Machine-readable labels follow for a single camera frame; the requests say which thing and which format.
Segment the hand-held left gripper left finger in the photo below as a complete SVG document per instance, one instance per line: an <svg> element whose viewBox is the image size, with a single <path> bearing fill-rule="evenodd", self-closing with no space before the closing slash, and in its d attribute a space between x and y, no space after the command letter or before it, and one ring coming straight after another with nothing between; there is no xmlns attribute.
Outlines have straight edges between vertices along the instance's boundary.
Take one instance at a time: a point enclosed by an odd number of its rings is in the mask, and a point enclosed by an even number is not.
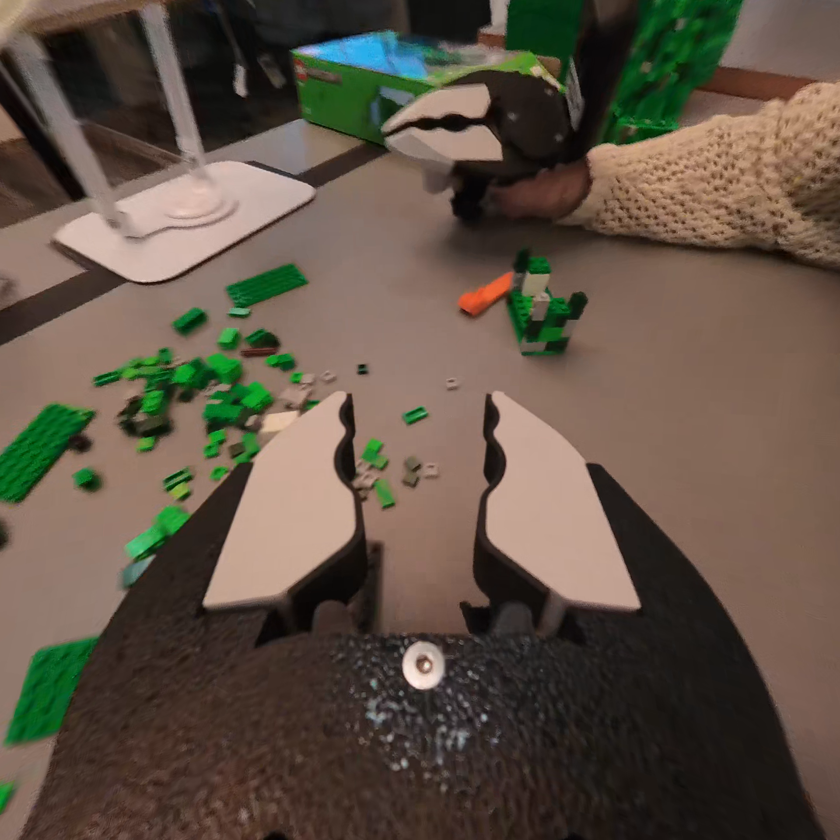
<svg viewBox="0 0 840 840"><path fill-rule="evenodd" d="M288 634L362 632L368 540L354 435L353 397L335 392L262 448L206 588L206 613L265 608Z"/></svg>

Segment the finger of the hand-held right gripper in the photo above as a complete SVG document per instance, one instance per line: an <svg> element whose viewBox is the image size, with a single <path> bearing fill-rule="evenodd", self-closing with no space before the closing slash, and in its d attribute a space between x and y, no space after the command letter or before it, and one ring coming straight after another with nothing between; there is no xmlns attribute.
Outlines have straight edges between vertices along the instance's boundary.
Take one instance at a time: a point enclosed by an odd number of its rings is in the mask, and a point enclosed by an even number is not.
<svg viewBox="0 0 840 840"><path fill-rule="evenodd" d="M490 90L484 83L439 87L410 101L382 125L384 136L407 129L461 130L483 123L490 110Z"/></svg>
<svg viewBox="0 0 840 840"><path fill-rule="evenodd" d="M418 123L384 131L386 147L418 164L501 163L504 151L498 137L482 124L469 124L452 131L440 125L426 128Z"/></svg>

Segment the person's right hand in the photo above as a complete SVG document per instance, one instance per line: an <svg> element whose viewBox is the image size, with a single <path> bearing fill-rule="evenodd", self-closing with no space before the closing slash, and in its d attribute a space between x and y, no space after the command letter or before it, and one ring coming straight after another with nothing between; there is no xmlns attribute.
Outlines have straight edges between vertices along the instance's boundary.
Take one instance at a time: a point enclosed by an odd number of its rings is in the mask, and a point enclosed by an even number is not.
<svg viewBox="0 0 840 840"><path fill-rule="evenodd" d="M486 199L489 209L501 217L553 222L572 214L591 188L589 165L581 159L511 185L493 185Z"/></svg>

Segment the green lego set box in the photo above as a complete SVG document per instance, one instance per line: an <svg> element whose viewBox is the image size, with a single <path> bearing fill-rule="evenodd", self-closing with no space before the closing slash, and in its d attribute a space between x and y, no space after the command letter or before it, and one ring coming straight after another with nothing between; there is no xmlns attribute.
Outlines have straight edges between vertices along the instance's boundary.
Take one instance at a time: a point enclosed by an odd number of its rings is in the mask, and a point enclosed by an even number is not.
<svg viewBox="0 0 840 840"><path fill-rule="evenodd" d="M398 110L474 71L518 71L562 87L558 59L392 30L303 46L291 57L302 117L379 145L383 123Z"/></svg>

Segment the white book stand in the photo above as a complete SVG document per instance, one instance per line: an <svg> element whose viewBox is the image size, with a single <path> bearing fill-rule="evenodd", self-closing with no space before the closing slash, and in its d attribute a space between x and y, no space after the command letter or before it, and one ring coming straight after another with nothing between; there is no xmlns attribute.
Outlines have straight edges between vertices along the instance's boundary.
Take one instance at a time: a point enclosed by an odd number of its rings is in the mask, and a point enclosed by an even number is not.
<svg viewBox="0 0 840 840"><path fill-rule="evenodd" d="M94 206L61 228L55 244L126 281L153 285L184 275L314 199L316 189L291 176L238 161L206 162L168 14L161 2L144 2L142 25L185 173L116 200L34 34L34 6L2 2L2 45Z"/></svg>

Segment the pile of lego pieces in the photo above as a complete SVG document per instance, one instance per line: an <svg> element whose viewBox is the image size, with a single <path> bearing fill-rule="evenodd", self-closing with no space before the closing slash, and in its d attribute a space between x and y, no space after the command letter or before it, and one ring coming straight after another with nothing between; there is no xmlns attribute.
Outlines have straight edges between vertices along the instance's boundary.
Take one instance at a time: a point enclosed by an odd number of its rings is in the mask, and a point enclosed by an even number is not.
<svg viewBox="0 0 840 840"><path fill-rule="evenodd" d="M243 334L237 327L225 327L215 346L215 352L187 360L164 346L93 375L90 384L97 389L118 384L129 387L114 422L136 441L138 454L154 451L173 430L176 403L202 398L202 457L213 462L210 480L221 482L233 466L250 464L271 438L325 402L315 391L319 385L336 384L338 376L331 370L312 374L300 369L297 357L281 352L279 336L267 329ZM271 386L249 379L243 364L246 360L262 361L269 371L288 374L287 380L280 382L285 387L274 393ZM394 489L384 476L387 466L384 443L374 437L363 446L362 456L351 470L352 487L360 499L373 497L384 511L396 504ZM189 519L181 503L192 495L194 478L190 466L163 478L163 492L174 504L164 507L146 530L125 545L129 563L122 570L123 589L140 578Z"/></svg>

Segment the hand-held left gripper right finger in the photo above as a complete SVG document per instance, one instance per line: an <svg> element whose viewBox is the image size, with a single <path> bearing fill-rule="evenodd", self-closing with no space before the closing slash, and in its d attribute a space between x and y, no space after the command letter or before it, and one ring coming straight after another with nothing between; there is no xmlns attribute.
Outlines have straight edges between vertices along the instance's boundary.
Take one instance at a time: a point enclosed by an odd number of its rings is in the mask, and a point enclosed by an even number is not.
<svg viewBox="0 0 840 840"><path fill-rule="evenodd" d="M472 572L486 597L472 630L556 637L575 611L637 616L640 595L585 458L504 392L486 395L486 487Z"/></svg>

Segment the person's right forearm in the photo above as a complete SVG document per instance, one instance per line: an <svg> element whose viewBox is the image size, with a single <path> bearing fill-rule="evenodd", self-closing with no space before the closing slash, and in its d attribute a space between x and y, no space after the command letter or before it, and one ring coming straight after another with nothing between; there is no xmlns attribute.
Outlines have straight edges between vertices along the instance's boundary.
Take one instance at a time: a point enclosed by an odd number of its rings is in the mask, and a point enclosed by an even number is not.
<svg viewBox="0 0 840 840"><path fill-rule="evenodd" d="M587 155L591 189L560 223L672 245L761 249L839 267L839 84L750 115Z"/></svg>

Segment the green lego plate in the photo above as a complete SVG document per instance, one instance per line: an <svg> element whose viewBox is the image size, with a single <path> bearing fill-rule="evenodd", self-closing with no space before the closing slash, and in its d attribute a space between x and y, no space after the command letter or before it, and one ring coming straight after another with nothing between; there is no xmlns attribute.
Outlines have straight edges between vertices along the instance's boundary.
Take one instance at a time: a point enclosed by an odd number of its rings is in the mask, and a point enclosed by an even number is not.
<svg viewBox="0 0 840 840"><path fill-rule="evenodd" d="M25 499L95 416L90 408L45 406L1 454L1 501Z"/></svg>
<svg viewBox="0 0 840 840"><path fill-rule="evenodd" d="M230 284L225 292L235 308L250 309L307 284L308 279L299 267L288 263Z"/></svg>
<svg viewBox="0 0 840 840"><path fill-rule="evenodd" d="M30 659L4 746L40 741L60 730L98 637L42 647Z"/></svg>

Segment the open green cardboard box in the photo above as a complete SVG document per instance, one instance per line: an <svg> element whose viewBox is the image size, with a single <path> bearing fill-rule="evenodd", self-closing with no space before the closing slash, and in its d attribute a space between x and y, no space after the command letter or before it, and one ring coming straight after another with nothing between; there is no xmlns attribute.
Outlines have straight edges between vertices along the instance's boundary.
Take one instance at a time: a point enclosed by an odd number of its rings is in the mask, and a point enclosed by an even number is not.
<svg viewBox="0 0 840 840"><path fill-rule="evenodd" d="M506 47L560 62L582 153L675 131L708 81L742 1L512 1Z"/></svg>

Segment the green lego build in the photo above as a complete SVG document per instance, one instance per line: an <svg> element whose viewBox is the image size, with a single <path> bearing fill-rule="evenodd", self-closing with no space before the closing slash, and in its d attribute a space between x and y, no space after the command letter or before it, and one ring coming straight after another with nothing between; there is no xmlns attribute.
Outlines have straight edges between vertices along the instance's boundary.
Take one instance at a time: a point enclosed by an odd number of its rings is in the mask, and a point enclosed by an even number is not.
<svg viewBox="0 0 840 840"><path fill-rule="evenodd" d="M589 298L582 290L562 297L552 292L547 258L520 248L512 261L506 293L508 316L523 356L558 355L566 351Z"/></svg>

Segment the orange brick separator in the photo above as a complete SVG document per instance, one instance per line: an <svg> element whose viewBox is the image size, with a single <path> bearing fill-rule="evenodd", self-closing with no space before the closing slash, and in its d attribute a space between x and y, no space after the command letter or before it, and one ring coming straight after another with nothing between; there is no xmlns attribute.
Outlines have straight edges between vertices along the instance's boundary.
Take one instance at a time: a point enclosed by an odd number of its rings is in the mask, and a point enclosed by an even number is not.
<svg viewBox="0 0 840 840"><path fill-rule="evenodd" d="M508 297L513 277L514 272L510 270L492 282L464 293L458 299L458 309L470 318L477 318Z"/></svg>

